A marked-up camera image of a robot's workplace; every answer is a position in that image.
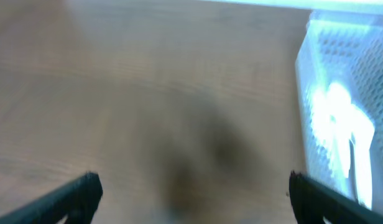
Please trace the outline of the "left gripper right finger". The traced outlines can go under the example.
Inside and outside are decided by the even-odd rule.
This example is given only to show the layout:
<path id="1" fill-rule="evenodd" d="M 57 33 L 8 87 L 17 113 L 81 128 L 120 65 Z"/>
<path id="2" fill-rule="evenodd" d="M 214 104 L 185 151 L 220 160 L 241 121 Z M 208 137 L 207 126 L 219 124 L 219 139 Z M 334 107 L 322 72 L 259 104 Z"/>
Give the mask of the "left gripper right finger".
<path id="1" fill-rule="evenodd" d="M 383 224 L 383 216 L 335 192 L 303 173 L 291 171 L 290 203 L 298 224 Z"/>

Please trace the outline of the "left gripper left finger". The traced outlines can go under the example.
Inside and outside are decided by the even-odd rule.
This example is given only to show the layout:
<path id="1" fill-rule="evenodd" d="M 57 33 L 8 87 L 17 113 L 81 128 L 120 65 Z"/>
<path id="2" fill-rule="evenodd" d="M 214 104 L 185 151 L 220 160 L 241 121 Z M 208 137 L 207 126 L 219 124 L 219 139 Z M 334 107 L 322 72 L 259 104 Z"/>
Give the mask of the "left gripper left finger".
<path id="1" fill-rule="evenodd" d="M 30 203 L 0 216 L 0 223 L 91 223 L 103 188 L 99 175 L 87 172 Z"/>

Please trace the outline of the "white plastic spoon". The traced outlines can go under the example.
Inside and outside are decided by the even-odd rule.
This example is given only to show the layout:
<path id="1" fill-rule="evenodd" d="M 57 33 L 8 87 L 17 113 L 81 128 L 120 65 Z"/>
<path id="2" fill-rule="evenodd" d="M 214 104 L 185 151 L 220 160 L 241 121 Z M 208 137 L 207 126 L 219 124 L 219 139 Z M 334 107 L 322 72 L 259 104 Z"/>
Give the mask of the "white plastic spoon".
<path id="1" fill-rule="evenodd" d="M 352 134 L 354 137 L 354 171 L 359 204 L 372 209 L 372 170 L 370 148 L 375 127 L 358 106 L 352 105 Z"/>
<path id="2" fill-rule="evenodd" d="M 343 178 L 349 177 L 351 156 L 349 127 L 351 94 L 339 82 L 320 86 L 311 94 L 311 126 L 319 146 L 326 149 L 330 170 Z"/>

